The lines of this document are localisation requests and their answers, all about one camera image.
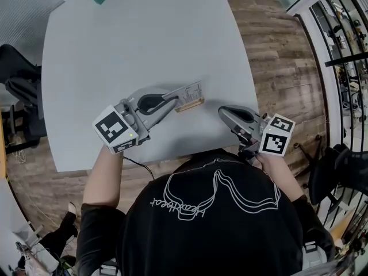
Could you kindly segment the person's left forearm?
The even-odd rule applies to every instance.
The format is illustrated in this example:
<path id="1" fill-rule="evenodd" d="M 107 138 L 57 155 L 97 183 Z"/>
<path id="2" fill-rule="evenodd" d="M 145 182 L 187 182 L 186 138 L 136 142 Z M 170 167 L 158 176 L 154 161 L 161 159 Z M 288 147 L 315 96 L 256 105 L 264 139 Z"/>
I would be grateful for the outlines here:
<path id="1" fill-rule="evenodd" d="M 104 145 L 89 174 L 83 203 L 117 208 L 120 200 L 123 155 L 113 154 Z"/>

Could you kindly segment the white square table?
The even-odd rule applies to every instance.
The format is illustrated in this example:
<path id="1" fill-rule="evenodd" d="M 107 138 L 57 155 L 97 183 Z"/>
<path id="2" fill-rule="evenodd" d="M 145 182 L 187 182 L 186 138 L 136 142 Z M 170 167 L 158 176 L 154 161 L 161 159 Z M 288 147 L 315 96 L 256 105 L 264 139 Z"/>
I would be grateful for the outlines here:
<path id="1" fill-rule="evenodd" d="M 138 89 L 201 82 L 205 101 L 170 112 L 150 140 L 125 151 L 169 160 L 238 143 L 218 108 L 258 109 L 240 30 L 228 0 L 68 0 L 49 16 L 41 88 L 56 169 L 89 170 L 102 147 L 93 121 Z"/>

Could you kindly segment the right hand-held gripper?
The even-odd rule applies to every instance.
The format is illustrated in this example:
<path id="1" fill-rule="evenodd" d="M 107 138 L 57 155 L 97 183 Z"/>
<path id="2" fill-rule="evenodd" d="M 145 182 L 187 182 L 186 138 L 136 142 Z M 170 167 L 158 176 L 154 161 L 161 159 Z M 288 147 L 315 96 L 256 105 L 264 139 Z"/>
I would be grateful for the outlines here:
<path id="1" fill-rule="evenodd" d="M 260 115 L 245 106 L 221 106 L 218 110 L 220 119 L 234 132 L 247 131 L 255 123 L 250 137 L 238 134 L 240 144 L 238 155 L 245 159 L 252 159 L 257 154 L 270 154 L 284 157 L 296 123 L 280 114 L 272 117 Z"/>

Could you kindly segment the wooden card holder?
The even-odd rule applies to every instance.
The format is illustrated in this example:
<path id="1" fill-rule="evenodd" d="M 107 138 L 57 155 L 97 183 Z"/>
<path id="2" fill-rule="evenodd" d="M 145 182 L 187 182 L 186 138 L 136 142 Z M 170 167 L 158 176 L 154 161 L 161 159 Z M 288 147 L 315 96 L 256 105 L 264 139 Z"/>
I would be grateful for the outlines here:
<path id="1" fill-rule="evenodd" d="M 185 111 L 185 110 L 188 110 L 188 109 L 194 108 L 194 107 L 196 107 L 196 106 L 198 106 L 198 105 L 202 105 L 204 102 L 205 102 L 205 98 L 204 98 L 204 97 L 201 97 L 201 98 L 196 99 L 196 100 L 194 100 L 194 101 L 191 101 L 191 102 L 189 102 L 189 103 L 187 103 L 187 104 L 185 104 L 185 105 L 182 105 L 182 106 L 180 106 L 180 107 L 175 108 L 175 111 L 176 111 L 177 113 L 180 113 L 180 112 L 183 112 L 183 111 Z"/>

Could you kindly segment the person's black printed shirt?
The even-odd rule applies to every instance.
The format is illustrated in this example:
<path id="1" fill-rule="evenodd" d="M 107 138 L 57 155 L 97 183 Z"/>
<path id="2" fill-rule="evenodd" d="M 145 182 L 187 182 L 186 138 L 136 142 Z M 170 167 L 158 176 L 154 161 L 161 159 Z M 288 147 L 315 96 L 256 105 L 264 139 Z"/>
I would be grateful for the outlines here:
<path id="1" fill-rule="evenodd" d="M 148 183 L 127 212 L 82 203 L 78 276 L 115 259 L 122 276 L 291 276 L 303 247 L 334 241 L 308 202 L 223 149 Z"/>

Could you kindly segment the black metal railing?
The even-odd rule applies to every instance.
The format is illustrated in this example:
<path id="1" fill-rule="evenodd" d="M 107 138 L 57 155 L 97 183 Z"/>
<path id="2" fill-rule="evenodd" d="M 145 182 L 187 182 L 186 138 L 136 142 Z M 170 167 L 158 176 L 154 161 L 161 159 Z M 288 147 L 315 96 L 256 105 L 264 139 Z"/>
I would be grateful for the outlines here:
<path id="1" fill-rule="evenodd" d="M 287 12 L 300 20 L 316 58 L 327 144 L 368 151 L 368 0 L 299 0 Z"/>

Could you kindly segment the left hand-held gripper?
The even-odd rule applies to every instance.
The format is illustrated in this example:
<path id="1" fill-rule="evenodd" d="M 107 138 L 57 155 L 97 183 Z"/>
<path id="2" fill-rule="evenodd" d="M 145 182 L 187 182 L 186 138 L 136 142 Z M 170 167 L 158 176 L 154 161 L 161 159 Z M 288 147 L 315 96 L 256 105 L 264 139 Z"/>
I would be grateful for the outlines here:
<path id="1" fill-rule="evenodd" d="M 148 129 L 160 123 L 177 104 L 178 97 L 162 97 L 167 93 L 169 90 L 158 87 L 138 89 L 128 100 L 109 105 L 95 119 L 93 128 L 111 153 L 118 154 L 150 139 Z M 138 109 L 139 116 L 133 108 Z"/>

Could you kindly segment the wooden desk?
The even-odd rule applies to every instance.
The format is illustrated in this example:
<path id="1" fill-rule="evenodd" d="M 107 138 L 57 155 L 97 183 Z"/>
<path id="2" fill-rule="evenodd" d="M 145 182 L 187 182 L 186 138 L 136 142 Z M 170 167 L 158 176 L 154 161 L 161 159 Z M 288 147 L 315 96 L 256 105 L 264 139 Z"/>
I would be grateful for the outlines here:
<path id="1" fill-rule="evenodd" d="M 348 228 L 348 225 L 354 215 L 354 210 L 350 210 L 340 221 L 338 224 L 335 224 L 330 230 L 330 234 L 333 238 L 333 241 L 337 241 L 343 237 L 344 232 Z"/>

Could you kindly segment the printed table card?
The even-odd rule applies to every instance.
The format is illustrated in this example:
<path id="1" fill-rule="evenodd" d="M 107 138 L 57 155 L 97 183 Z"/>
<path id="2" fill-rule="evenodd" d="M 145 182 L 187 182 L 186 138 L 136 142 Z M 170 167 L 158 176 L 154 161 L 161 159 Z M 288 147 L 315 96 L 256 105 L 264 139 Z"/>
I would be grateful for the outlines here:
<path id="1" fill-rule="evenodd" d="M 191 104 L 203 97 L 202 82 L 196 81 L 192 84 L 180 87 L 162 96 L 164 100 L 175 98 L 177 100 L 177 107 Z"/>

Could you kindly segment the person's right forearm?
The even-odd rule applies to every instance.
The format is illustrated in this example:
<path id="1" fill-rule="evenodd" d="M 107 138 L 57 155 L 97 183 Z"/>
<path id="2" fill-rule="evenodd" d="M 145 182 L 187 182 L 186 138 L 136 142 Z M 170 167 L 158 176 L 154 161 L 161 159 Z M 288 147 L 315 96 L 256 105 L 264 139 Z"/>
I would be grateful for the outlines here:
<path id="1" fill-rule="evenodd" d="M 302 188 L 283 157 L 270 154 L 257 154 L 256 158 L 261 163 L 262 170 L 283 191 L 291 202 L 297 200 L 307 202 Z"/>

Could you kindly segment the black mesh office chair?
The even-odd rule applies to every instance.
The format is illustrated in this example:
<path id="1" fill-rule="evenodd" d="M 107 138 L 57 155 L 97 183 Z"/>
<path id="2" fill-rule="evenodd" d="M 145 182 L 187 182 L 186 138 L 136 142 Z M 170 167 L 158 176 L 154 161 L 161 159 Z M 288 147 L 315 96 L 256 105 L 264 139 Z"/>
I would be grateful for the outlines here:
<path id="1" fill-rule="evenodd" d="M 1 113 L 5 153 L 12 154 L 27 148 L 36 148 L 47 136 L 42 92 L 42 66 L 32 64 L 13 46 L 0 46 L 0 83 L 22 104 Z"/>

